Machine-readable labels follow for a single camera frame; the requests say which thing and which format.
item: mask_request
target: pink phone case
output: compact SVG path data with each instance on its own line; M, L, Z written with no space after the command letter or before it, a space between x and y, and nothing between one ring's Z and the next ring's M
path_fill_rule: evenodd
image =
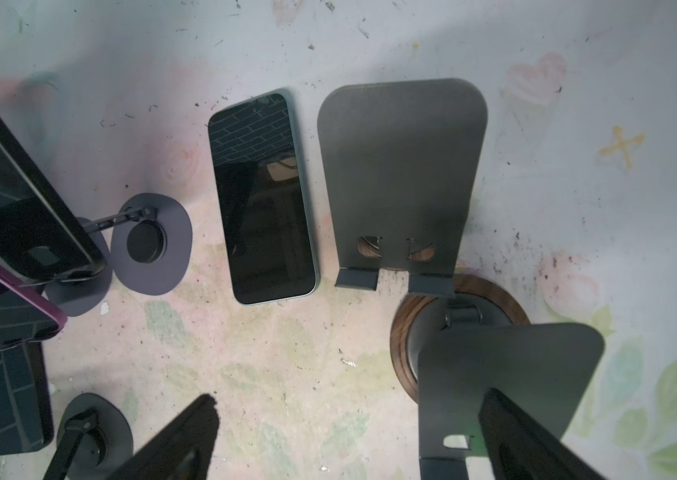
M60 308L55 306L53 303L47 301L42 295L35 292L28 286L21 286L21 280L17 279L15 275L8 272L5 268L0 265L0 283L5 285L9 290L16 293L18 296L26 300L29 304L33 305L40 312L45 313L51 319L53 319L56 324L58 324L58 330L56 333L60 332L66 324L66 314L61 311Z

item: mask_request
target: metal bracket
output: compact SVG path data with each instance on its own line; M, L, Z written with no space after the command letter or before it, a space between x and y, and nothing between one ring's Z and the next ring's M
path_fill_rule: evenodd
M126 224L128 222L140 222L141 220L156 220L157 209L153 206L142 206L138 210L133 208L112 216L107 216L100 220L94 220L83 225L85 232L94 234L102 230L107 230L113 226Z

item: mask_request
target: phone stand back plate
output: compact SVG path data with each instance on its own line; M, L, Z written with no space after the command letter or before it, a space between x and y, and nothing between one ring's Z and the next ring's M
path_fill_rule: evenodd
M464 80L352 85L318 116L340 270L336 286L375 290L381 268L410 293L453 295L453 271L487 127Z

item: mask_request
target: yellow cross mark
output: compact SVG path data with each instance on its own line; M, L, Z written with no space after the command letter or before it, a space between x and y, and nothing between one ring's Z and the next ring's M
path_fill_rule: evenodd
M639 134L630 140L624 140L622 137L623 133L623 128L619 127L618 125L614 126L613 137L615 137L615 144L611 145L610 147L600 148L599 154L604 157L621 150L621 153L624 155L624 161L626 162L626 169L631 170L631 155L629 155L629 146L632 144L636 146L642 145L642 142L645 141L645 136L643 134Z

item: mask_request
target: pink heart print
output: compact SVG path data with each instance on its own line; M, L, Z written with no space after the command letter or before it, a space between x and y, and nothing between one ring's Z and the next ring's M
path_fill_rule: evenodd
M507 72L509 90L523 100L549 106L563 88L568 64L559 53L547 53L535 65L517 64Z

